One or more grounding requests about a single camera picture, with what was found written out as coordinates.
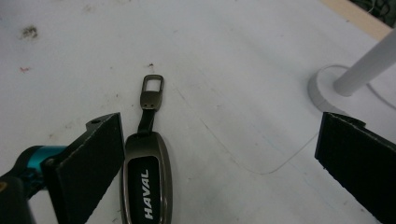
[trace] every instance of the white table surface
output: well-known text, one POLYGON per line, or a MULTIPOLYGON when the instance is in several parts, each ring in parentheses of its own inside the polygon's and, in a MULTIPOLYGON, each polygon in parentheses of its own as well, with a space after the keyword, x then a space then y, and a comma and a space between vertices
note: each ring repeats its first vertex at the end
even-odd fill
MULTIPOLYGON (((0 174, 105 114, 135 133, 143 77, 160 74, 172 223, 377 223, 314 159, 321 113, 306 90, 375 43, 315 0, 1 1, 0 174), (22 37, 29 25, 37 38, 22 37)), ((121 223, 119 197, 116 177, 88 223, 121 223)), ((30 205, 56 223, 46 191, 30 205)))

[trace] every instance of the white stand base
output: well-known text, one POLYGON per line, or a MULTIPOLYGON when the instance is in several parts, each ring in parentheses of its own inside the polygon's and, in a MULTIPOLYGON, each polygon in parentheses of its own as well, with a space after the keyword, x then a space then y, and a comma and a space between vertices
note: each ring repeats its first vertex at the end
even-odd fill
POLYGON ((308 93, 314 105, 322 112, 333 112, 360 119, 367 128, 396 143, 396 110, 377 97, 372 87, 364 86, 352 96, 338 94, 333 83, 348 68, 331 65, 320 69, 308 83, 308 93))

